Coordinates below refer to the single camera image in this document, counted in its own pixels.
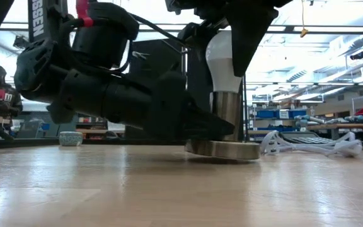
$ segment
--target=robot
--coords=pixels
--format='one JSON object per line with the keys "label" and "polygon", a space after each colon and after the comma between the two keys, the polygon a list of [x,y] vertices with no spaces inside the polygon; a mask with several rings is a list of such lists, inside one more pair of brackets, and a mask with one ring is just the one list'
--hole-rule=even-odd
{"label": "robot", "polygon": [[[174,37],[112,3],[77,0],[74,19],[67,13],[66,0],[28,0],[30,45],[18,56],[15,86],[25,98],[49,103],[57,124],[69,122],[76,112],[100,116],[158,139],[188,139],[188,150],[204,146],[214,154],[212,148],[222,146],[211,141],[236,143],[240,112],[236,90],[278,16],[275,8],[291,1],[165,0],[168,11],[180,14],[194,9],[203,19],[201,24],[189,23]],[[0,1],[0,24],[12,2]],[[121,66],[122,56],[128,42],[128,58],[132,57],[139,23],[201,56],[214,86],[212,112],[196,105],[179,72],[170,69],[154,81],[123,73],[129,59]],[[230,32],[218,33],[227,26]],[[69,34],[74,30],[71,47]]]}

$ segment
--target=metal cylinder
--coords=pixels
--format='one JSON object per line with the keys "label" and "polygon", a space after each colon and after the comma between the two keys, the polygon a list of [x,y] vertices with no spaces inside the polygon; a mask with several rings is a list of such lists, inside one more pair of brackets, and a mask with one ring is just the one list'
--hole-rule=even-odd
{"label": "metal cylinder", "polygon": [[211,93],[210,100],[212,113],[235,126],[233,134],[224,136],[222,140],[238,141],[241,95],[234,92],[215,91]]}

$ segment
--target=black plastic housing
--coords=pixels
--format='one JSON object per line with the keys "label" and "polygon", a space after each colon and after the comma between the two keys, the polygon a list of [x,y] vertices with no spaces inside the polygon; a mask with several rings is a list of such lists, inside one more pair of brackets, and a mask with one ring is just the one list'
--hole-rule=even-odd
{"label": "black plastic housing", "polygon": [[90,3],[92,19],[108,19],[117,26],[83,27],[76,32],[73,51],[85,63],[105,68],[120,67],[128,40],[135,40],[139,24],[126,10],[113,3]]}

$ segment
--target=ceiling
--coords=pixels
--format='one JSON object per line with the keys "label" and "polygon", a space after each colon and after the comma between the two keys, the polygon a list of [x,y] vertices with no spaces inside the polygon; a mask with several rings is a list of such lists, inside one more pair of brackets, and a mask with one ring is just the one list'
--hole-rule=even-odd
{"label": "ceiling", "polygon": [[[76,0],[68,0],[69,13],[75,13]],[[182,11],[177,16],[166,10],[164,0],[106,0],[121,5],[127,11],[139,15],[153,23],[166,24],[187,24],[190,22],[200,23],[200,18],[193,14],[192,10]],[[15,0],[11,7],[5,23],[27,23],[27,0]],[[273,21],[274,25],[297,25],[302,23],[311,31],[312,26],[363,26],[363,1],[361,0],[314,0],[310,6],[310,1],[294,0],[283,8],[279,9],[279,16]],[[16,70],[16,56],[20,53],[19,49],[12,46],[15,36],[27,37],[27,32],[0,31],[0,64],[7,69],[7,81],[13,81],[13,74]],[[151,40],[163,38],[156,32],[140,33],[137,40]],[[337,42],[350,40],[355,36],[341,37],[339,35],[306,35],[301,38],[299,35],[288,34],[267,34],[261,41],[250,66],[247,70],[247,82],[285,82],[297,72],[305,70],[302,76],[293,81],[317,82],[320,79],[334,75],[342,71],[345,67],[354,67],[362,64],[361,61],[345,62],[348,60],[346,55],[334,56],[337,51]],[[248,86],[250,95],[261,96],[264,91],[268,94],[279,95],[297,90],[298,87],[288,86],[276,90],[273,87],[258,86],[251,84]]]}

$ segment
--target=white cable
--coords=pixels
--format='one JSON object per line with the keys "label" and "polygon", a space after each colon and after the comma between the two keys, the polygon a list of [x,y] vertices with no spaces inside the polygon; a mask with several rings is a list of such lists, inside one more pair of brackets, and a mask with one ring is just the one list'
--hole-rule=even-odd
{"label": "white cable", "polygon": [[285,151],[307,151],[326,156],[340,154],[344,157],[355,157],[363,150],[360,140],[355,139],[353,132],[327,144],[292,144],[283,140],[278,131],[269,132],[260,145],[262,154],[275,155]]}

